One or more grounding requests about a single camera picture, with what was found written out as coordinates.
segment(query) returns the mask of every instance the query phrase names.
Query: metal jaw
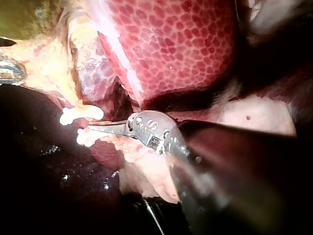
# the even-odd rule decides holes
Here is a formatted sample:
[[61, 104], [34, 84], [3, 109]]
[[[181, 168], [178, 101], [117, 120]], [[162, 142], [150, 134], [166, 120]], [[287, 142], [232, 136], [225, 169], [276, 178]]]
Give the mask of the metal jaw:
[[164, 153], [164, 141], [167, 134], [176, 126], [176, 122], [158, 111], [142, 111], [129, 117], [129, 127], [134, 135], [156, 153]]

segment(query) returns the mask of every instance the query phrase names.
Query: reticulated red surface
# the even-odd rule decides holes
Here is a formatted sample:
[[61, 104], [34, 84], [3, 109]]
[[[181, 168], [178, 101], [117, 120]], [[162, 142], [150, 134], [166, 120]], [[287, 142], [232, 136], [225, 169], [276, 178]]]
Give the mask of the reticulated red surface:
[[111, 16], [136, 71], [143, 91], [140, 95], [126, 76], [129, 69], [101, 34], [102, 46], [139, 103], [161, 94], [203, 90], [231, 65], [237, 32], [232, 0], [107, 0], [102, 4], [106, 4], [103, 14]]

